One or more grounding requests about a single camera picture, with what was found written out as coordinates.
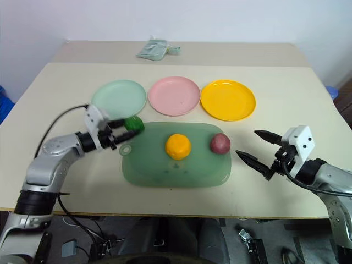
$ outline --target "red fruit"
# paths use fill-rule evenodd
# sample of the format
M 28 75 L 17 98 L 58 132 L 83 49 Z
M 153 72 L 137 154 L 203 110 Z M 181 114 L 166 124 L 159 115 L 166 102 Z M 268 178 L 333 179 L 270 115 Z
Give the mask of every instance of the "red fruit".
M 210 142 L 210 149 L 216 154 L 226 154 L 230 146 L 230 139 L 222 133 L 216 134 Z

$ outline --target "green ball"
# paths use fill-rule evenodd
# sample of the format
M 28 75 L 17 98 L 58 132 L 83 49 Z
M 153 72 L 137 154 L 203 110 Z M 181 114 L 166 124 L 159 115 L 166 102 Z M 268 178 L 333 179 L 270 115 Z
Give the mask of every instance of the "green ball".
M 127 130 L 139 130 L 142 132 L 144 130 L 144 124 L 142 119 L 134 115 L 125 119 L 125 128 Z

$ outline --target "plate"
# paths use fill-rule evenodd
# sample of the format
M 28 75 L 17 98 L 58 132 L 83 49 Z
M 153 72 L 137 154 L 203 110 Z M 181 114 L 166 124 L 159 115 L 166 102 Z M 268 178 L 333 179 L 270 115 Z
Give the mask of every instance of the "plate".
M 122 172 L 135 185 L 149 187 L 196 188 L 225 183 L 231 173 L 231 151 L 215 154 L 212 138 L 223 131 L 204 123 L 145 123 L 145 130 L 120 147 Z M 191 153 L 176 161 L 166 153 L 165 144 L 173 134 L 185 135 Z
M 110 119 L 127 118 L 138 114 L 147 101 L 147 94 L 138 82 L 117 80 L 99 88 L 92 104 L 104 109 Z
M 201 103 L 208 114 L 224 121 L 244 119 L 256 107 L 252 91 L 233 80 L 217 80 L 205 86 Z
M 181 116 L 189 113 L 199 103 L 200 90 L 190 79 L 171 76 L 156 82 L 149 91 L 148 99 L 159 113 Z

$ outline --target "plastic bag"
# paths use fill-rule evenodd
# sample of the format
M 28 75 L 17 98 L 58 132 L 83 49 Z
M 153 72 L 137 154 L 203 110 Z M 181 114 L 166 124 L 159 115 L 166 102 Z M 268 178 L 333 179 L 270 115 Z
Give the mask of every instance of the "plastic bag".
M 165 54 L 176 55 L 181 51 L 181 47 L 172 47 L 166 40 L 150 39 L 144 48 L 137 54 L 139 58 L 160 61 Z
M 0 86 L 0 124 L 5 120 L 5 117 L 15 105 L 8 97 L 3 94 L 4 92 L 5 89 Z

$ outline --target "table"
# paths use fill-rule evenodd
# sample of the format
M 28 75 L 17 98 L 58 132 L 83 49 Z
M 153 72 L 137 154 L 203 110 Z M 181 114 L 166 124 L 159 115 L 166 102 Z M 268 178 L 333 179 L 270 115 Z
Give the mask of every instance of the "table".
M 62 192 L 68 210 L 103 215 L 186 215 L 254 218 L 320 218 L 327 210 L 317 196 L 276 174 L 266 181 L 235 154 L 243 150 L 270 165 L 278 146 L 253 133 L 266 129 L 283 135 L 309 125 L 322 158 L 348 168 L 352 132 L 301 53 L 282 43 L 176 43 L 179 56 L 159 62 L 136 58 L 143 42 L 74 41 L 65 44 L 39 73 L 0 126 L 0 207 L 12 210 L 36 146 L 63 110 L 89 102 L 101 85 L 131 79 L 146 90 L 160 78 L 180 75 L 200 89 L 217 79 L 233 79 L 257 98 L 256 111 L 239 122 L 223 122 L 198 105 L 189 114 L 167 117 L 147 102 L 144 122 L 199 122 L 220 127 L 232 142 L 232 172 L 212 188 L 144 188 L 128 183 L 118 151 L 91 152 L 70 169 Z M 49 137 L 86 131 L 83 111 L 63 117 Z

